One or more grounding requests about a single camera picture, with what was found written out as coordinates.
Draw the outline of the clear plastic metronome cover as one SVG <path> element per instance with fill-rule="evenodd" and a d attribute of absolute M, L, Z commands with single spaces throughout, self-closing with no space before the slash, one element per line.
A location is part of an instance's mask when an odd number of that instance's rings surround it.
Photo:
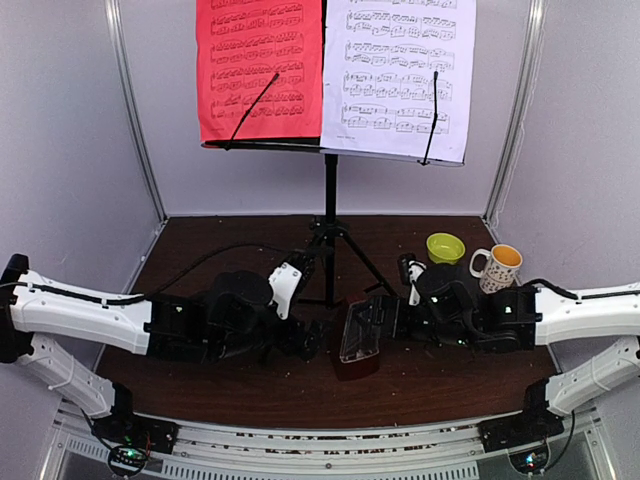
<path fill-rule="evenodd" d="M 380 322 L 373 301 L 354 298 L 348 304 L 338 359 L 343 364 L 360 362 L 379 354 Z"/>

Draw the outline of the brown wooden metronome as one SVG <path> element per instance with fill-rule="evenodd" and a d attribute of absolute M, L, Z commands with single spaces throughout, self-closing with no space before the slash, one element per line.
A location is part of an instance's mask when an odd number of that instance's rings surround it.
<path fill-rule="evenodd" d="M 333 331 L 331 334 L 331 340 L 329 342 L 329 350 L 330 350 L 330 359 L 332 366 L 334 368 L 334 372 L 336 377 L 340 381 L 354 381 L 365 378 L 369 375 L 376 373 L 379 370 L 379 355 L 380 355 L 380 338 L 379 338 L 379 354 L 373 358 L 368 360 L 343 364 L 338 359 L 338 353 L 340 349 L 340 341 L 342 336 L 342 330 L 344 327 L 344 320 L 346 316 L 346 311 L 348 309 L 348 304 L 353 301 L 354 298 L 366 298 L 371 299 L 364 294 L 355 294 L 347 297 L 342 305 L 340 306 L 338 313 L 335 318 L 335 323 L 333 327 Z"/>

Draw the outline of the black music stand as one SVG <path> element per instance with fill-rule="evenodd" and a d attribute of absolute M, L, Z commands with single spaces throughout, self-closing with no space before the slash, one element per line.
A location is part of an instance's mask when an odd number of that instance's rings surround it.
<path fill-rule="evenodd" d="M 258 103 L 266 96 L 266 93 L 279 80 L 280 74 L 274 73 L 266 86 L 257 95 L 256 99 L 245 110 L 243 116 L 236 124 L 236 128 L 228 140 L 205 141 L 202 146 L 209 149 L 244 150 L 272 150 L 287 152 L 320 153 L 320 139 L 316 138 L 274 138 L 274 139 L 249 139 L 237 140 L 236 136 L 250 115 L 257 110 Z M 335 308 L 339 301 L 336 299 L 336 240 L 343 240 L 356 255 L 359 261 L 373 275 L 375 283 L 364 289 L 365 293 L 373 293 L 382 288 L 386 294 L 397 296 L 396 291 L 387 278 L 379 271 L 366 253 L 352 238 L 349 226 L 341 222 L 337 217 L 337 186 L 338 186 L 338 160 L 335 153 L 324 153 L 325 165 L 325 210 L 324 214 L 315 216 L 311 222 L 310 230 L 313 233 L 312 247 L 325 246 L 328 249 L 324 260 L 324 299 L 300 299 L 299 302 L 308 305 L 323 305 L 327 309 Z"/>

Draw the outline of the white sheet music page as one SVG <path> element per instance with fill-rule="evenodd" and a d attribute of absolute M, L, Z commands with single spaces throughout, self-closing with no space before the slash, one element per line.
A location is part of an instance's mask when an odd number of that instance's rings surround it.
<path fill-rule="evenodd" d="M 461 164 L 468 141 L 474 1 L 329 1 L 320 145 Z"/>

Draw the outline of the red paper sheet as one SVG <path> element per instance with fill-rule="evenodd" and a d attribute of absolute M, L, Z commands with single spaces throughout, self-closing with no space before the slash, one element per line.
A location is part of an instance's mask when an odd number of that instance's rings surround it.
<path fill-rule="evenodd" d="M 202 142 L 317 138 L 322 126 L 323 4 L 196 4 Z"/>

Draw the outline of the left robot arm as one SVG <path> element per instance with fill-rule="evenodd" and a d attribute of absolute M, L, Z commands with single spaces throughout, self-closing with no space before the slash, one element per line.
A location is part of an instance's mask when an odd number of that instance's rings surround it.
<path fill-rule="evenodd" d="M 53 281 L 11 257 L 1 275 L 1 360 L 31 368 L 123 444 L 144 433 L 133 398 L 121 384 L 98 377 L 65 351 L 54 335 L 117 347 L 170 362 L 216 363 L 252 351 L 277 349 L 303 360 L 319 349 L 324 328 L 291 310 L 328 249 L 287 252 L 268 276 L 246 270 L 218 274 L 192 297 L 163 287 L 116 295 Z"/>

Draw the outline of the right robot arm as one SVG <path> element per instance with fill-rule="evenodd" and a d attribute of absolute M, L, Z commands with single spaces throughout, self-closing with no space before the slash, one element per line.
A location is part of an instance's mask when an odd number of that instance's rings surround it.
<path fill-rule="evenodd" d="M 400 264 L 408 298 L 375 296 L 357 314 L 373 339 L 443 342 L 489 353 L 511 353 L 561 341 L 612 337 L 614 343 L 581 365 L 540 380 L 513 419 L 519 440 L 535 440 L 584 403 L 639 374 L 639 288 L 569 291 L 544 279 L 484 293 L 459 266 Z"/>

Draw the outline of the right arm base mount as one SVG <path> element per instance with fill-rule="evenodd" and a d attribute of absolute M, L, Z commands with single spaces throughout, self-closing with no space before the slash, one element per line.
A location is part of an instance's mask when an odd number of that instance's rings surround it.
<path fill-rule="evenodd" d="M 506 450 L 518 473 L 542 474 L 551 464 L 550 437 L 564 432 L 561 417 L 528 416 L 524 413 L 482 421 L 479 436 L 486 453 Z"/>

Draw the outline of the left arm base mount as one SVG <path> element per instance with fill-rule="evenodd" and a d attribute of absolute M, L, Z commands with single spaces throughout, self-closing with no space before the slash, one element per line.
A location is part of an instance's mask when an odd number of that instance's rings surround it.
<path fill-rule="evenodd" d="M 153 453 L 173 452 L 179 426 L 174 422 L 133 415 L 88 420 L 92 435 L 107 448 L 107 466 L 118 477 L 141 473 Z"/>

